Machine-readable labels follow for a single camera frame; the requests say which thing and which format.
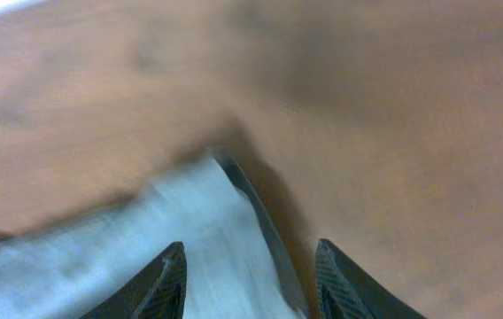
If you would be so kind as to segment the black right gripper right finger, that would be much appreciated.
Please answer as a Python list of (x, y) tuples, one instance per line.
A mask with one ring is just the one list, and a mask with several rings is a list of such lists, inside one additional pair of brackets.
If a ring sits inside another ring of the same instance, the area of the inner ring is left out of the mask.
[(315, 252), (315, 280), (321, 318), (424, 319), (326, 238)]

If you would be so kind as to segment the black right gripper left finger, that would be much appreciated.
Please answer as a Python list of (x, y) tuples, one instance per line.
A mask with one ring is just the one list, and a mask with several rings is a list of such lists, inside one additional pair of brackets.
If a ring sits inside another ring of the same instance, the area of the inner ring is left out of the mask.
[(182, 319), (187, 286), (182, 242), (173, 242), (81, 319)]

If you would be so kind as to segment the grey shorts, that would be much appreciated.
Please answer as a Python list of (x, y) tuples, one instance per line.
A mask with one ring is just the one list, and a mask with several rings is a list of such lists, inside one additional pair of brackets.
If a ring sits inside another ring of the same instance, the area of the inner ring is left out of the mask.
[(268, 211), (234, 158), (213, 152), (135, 199), (0, 242), (0, 318), (129, 318), (183, 245), (187, 318), (306, 318)]

